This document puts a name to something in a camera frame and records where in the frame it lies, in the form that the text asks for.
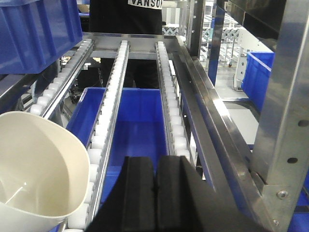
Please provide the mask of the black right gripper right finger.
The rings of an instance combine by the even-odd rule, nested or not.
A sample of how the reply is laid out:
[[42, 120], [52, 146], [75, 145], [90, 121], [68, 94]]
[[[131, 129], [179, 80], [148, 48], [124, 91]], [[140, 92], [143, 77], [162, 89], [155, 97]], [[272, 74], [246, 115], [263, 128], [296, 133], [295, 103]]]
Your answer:
[[164, 156], [156, 172], [160, 232], [265, 232], [203, 181], [184, 157]]

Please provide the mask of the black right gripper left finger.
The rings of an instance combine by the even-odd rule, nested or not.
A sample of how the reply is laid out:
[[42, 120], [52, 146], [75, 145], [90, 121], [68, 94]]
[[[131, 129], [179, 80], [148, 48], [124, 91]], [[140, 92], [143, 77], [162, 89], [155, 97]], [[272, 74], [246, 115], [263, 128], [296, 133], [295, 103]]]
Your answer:
[[125, 157], [121, 172], [87, 232], [153, 232], [154, 168], [149, 157]]

